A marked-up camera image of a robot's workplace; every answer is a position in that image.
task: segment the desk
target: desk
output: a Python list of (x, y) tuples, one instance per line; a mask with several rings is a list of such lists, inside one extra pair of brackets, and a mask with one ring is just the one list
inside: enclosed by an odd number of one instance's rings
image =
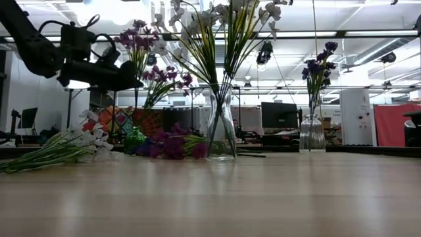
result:
[(0, 236), (421, 236), (421, 159), (116, 157), (0, 175)]

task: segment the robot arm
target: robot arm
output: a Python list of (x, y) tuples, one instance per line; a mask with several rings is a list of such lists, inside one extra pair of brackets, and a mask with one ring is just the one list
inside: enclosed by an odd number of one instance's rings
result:
[[(13, 37), (20, 57), (32, 73), (51, 78), (60, 70), (57, 80), (63, 86), (67, 86), (70, 80), (78, 80), (98, 86), (102, 91), (142, 87), (143, 84), (136, 78), (134, 62), (126, 61), (120, 68), (114, 65), (120, 53), (116, 50), (113, 40), (106, 34), (95, 35), (87, 30), (98, 20), (99, 15), (94, 16), (87, 26), (80, 28), (76, 27), (74, 22), (67, 25), (49, 20), (44, 22), (38, 31), (15, 0), (0, 0), (0, 22)], [(41, 29), (48, 23), (62, 25), (60, 47), (55, 47), (41, 34)], [(95, 43), (99, 36), (108, 39), (111, 50), (103, 56), (92, 52), (99, 60), (91, 63), (91, 44)]]
[(13, 37), (29, 71), (51, 78), (60, 70), (60, 50), (38, 32), (15, 0), (0, 0), (0, 22)]

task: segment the wall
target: wall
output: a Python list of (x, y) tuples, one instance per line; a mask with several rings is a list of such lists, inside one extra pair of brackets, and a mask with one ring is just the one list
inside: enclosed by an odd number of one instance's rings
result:
[[(44, 129), (50, 129), (52, 126), (56, 126), (58, 129), (66, 126), (68, 92), (64, 91), (56, 78), (46, 79), (31, 73), (24, 62), (12, 51), (7, 52), (6, 74), (8, 78), (3, 87), (0, 130), (10, 132), (13, 109), (22, 113), (22, 110), (34, 107), (38, 108), (35, 120), (35, 128), (38, 133)], [(87, 100), (86, 96), (80, 97), (80, 99), (82, 98), (84, 101), (77, 103), (77, 106), (83, 104), (87, 109), (89, 94)], [(29, 129), (27, 131), (16, 130), (17, 134), (26, 132), (30, 134)]]

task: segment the ceiling light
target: ceiling light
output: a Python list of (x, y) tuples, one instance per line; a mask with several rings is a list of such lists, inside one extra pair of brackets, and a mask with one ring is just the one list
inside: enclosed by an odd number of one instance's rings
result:
[[(264, 32), (257, 34), (258, 37), (265, 38), (271, 36), (270, 32)], [(277, 32), (277, 38), (291, 38), (291, 37), (333, 37), (336, 35), (336, 32)]]
[(374, 30), (374, 31), (352, 31), (345, 36), (416, 36), (416, 30)]

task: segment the red partition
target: red partition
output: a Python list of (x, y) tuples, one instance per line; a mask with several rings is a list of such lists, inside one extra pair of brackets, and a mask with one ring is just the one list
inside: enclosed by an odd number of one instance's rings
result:
[(404, 117), (403, 114), (418, 110), (421, 110), (421, 106), (414, 104), (375, 106), (374, 116), (378, 145), (405, 147), (403, 124), (410, 118)]

